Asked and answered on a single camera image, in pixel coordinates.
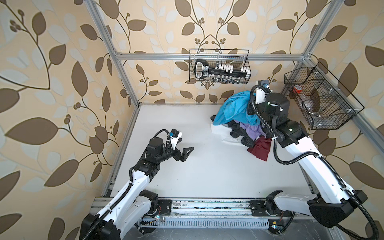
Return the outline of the teal cloth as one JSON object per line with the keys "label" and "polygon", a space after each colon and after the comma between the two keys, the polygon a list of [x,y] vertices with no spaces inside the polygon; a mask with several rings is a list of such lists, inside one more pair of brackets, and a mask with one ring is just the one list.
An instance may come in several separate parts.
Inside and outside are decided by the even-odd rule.
{"label": "teal cloth", "polygon": [[261,121],[257,115],[247,114],[250,95],[250,91],[244,91],[228,98],[216,114],[213,125],[219,126],[230,121],[238,121],[252,126],[259,125]]}

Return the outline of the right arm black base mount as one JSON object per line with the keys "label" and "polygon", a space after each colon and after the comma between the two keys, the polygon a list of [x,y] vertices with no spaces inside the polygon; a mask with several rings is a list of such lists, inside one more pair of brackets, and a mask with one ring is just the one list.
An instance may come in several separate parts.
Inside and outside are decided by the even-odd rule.
{"label": "right arm black base mount", "polygon": [[291,217],[291,211],[282,211],[271,201],[251,200],[249,207],[253,217]]}

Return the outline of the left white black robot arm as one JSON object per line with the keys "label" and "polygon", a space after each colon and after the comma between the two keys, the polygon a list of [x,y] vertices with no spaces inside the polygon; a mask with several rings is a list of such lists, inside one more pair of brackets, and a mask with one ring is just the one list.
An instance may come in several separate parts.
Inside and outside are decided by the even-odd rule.
{"label": "left white black robot arm", "polygon": [[174,159],[185,162],[194,148],[177,149],[178,137],[166,141],[154,137],[135,166],[129,180],[112,200],[96,215],[88,214],[80,228],[81,240],[122,240],[129,230],[146,215],[159,213],[158,195],[146,188],[160,170],[161,163]]}

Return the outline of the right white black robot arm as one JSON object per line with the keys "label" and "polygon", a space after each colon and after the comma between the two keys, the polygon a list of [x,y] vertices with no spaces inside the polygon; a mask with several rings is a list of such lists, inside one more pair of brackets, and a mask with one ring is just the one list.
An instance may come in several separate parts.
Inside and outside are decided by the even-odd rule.
{"label": "right white black robot arm", "polygon": [[312,216],[327,228],[341,228],[340,222],[358,209],[368,222],[374,221],[363,206],[367,195],[347,184],[317,150],[303,127],[288,119],[289,100],[285,96],[265,94],[256,88],[250,92],[249,105],[273,141],[276,161],[286,166],[299,164],[319,191],[317,194],[298,195],[276,190],[266,198],[270,213],[278,210],[296,212]]}

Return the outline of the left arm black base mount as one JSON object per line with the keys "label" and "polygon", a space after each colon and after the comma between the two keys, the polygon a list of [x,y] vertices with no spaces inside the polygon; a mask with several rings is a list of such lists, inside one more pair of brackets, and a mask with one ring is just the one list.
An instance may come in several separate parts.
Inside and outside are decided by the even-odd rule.
{"label": "left arm black base mount", "polygon": [[172,211],[172,200],[157,200],[154,204],[151,203],[151,207],[148,213],[145,216],[155,217],[155,216],[167,216]]}

